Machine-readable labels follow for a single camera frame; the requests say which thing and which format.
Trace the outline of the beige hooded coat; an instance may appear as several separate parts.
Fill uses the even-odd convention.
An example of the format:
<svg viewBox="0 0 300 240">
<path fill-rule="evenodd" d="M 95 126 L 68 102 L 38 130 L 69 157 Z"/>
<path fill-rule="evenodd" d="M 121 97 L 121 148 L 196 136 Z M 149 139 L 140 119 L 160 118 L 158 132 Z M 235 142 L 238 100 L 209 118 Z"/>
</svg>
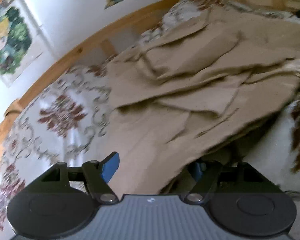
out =
<svg viewBox="0 0 300 240">
<path fill-rule="evenodd" d="M 300 85 L 300 24 L 213 5 L 107 66 L 118 195 L 158 193 L 189 163 L 279 111 Z"/>
</svg>

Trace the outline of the floral patterned bedspread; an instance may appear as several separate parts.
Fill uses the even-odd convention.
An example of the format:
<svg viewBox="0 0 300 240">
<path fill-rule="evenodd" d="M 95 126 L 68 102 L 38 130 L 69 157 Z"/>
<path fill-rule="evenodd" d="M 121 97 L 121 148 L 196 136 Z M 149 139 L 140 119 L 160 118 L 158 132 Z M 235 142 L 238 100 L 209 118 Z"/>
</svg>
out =
<svg viewBox="0 0 300 240">
<path fill-rule="evenodd" d="M 180 0 L 154 28 L 145 31 L 127 49 L 162 37 L 213 5 L 300 24 L 300 18 L 290 12 L 256 10 L 230 0 Z M 79 166 L 90 160 L 100 161 L 113 152 L 106 151 L 113 112 L 107 66 L 117 56 L 89 66 L 70 67 L 16 118 L 4 142 L 0 163 L 0 239 L 13 236 L 6 215 L 8 203 L 39 175 L 59 161 Z M 273 114 L 248 125 L 205 155 L 258 128 Z"/>
</svg>

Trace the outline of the cartoon wall poster middle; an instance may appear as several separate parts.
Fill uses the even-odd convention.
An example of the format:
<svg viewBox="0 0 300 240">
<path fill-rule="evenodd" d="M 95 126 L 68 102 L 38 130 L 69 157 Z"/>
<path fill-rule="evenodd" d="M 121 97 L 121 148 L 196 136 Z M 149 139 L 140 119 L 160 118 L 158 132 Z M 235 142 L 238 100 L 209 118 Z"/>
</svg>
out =
<svg viewBox="0 0 300 240">
<path fill-rule="evenodd" d="M 34 22 L 15 0 L 0 12 L 0 79 L 10 87 L 42 53 L 44 44 Z"/>
</svg>

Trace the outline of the wooden bed frame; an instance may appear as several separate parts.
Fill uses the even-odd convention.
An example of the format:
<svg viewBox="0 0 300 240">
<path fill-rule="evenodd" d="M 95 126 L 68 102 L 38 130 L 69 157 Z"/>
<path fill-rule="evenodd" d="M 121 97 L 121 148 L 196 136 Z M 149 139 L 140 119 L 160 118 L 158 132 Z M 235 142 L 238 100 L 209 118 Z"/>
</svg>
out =
<svg viewBox="0 0 300 240">
<path fill-rule="evenodd" d="M 86 40 L 72 48 L 63 57 L 56 61 L 46 72 L 25 92 L 22 92 L 7 107 L 4 107 L 4 119 L 0 124 L 0 161 L 3 153 L 2 143 L 10 131 L 11 126 L 20 112 L 48 85 L 56 81 L 67 69 L 77 63 L 83 57 L 91 53 L 93 49 L 101 49 L 107 57 L 117 53 L 111 42 L 111 37 L 120 31 L 131 28 L 137 34 L 155 27 L 163 14 L 179 0 L 161 0 L 140 8 L 130 14 L 117 19 L 98 30 Z M 235 0 L 249 5 L 270 7 L 275 10 L 296 11 L 300 9 L 300 0 Z"/>
</svg>

